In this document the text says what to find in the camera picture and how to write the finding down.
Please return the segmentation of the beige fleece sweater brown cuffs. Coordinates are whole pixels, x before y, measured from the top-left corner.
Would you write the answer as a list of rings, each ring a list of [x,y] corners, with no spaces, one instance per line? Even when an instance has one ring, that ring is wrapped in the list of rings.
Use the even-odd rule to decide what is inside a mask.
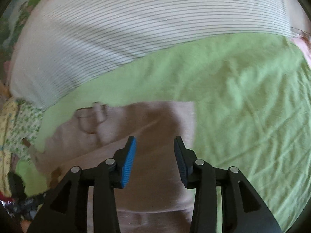
[[[71,167],[88,169],[111,158],[130,136],[136,153],[130,180],[115,191],[122,232],[188,232],[192,193],[180,180],[175,137],[191,146],[195,134],[192,102],[140,102],[111,107],[100,103],[76,110],[47,138],[43,152],[28,148],[38,171],[53,180]]]

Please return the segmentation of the green white patterned cloth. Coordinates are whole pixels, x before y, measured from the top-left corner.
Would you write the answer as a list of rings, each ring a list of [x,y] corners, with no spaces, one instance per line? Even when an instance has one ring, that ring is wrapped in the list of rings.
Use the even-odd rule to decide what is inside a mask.
[[[41,127],[44,111],[25,100],[18,100],[16,104],[17,114],[13,118],[13,129],[5,139],[4,149],[15,154],[21,160],[29,161],[30,154],[22,139],[26,138],[34,145]]]

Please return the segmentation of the yellow patterned cloth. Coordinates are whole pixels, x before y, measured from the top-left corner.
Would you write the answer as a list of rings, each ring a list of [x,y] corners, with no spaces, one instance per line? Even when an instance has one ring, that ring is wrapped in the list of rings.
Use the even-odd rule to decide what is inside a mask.
[[[10,98],[1,109],[1,193],[4,197],[10,197],[10,184],[8,173],[10,172],[12,153],[5,148],[6,140],[14,129],[14,123],[18,111],[18,104]]]

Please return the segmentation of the light green bed sheet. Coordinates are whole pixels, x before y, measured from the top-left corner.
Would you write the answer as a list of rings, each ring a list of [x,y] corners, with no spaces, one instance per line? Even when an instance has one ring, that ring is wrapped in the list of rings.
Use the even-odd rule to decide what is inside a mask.
[[[237,166],[282,230],[310,199],[310,68],[286,37],[230,34],[160,50],[82,84],[47,109],[35,147],[93,102],[194,102],[193,150]]]

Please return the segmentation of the white striped pillow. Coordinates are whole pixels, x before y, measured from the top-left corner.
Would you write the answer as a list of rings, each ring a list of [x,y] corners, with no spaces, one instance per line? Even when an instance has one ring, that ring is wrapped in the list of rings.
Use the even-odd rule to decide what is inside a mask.
[[[50,107],[148,53],[232,33],[290,36],[284,0],[46,0],[15,45],[10,93]]]

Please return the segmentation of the gold framed landscape painting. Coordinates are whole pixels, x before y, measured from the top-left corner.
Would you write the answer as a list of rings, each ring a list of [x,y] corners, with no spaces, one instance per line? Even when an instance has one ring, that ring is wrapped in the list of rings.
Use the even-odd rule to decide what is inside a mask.
[[[65,9],[76,0],[13,0],[1,16],[1,81],[54,84],[73,73],[64,40],[74,25]]]

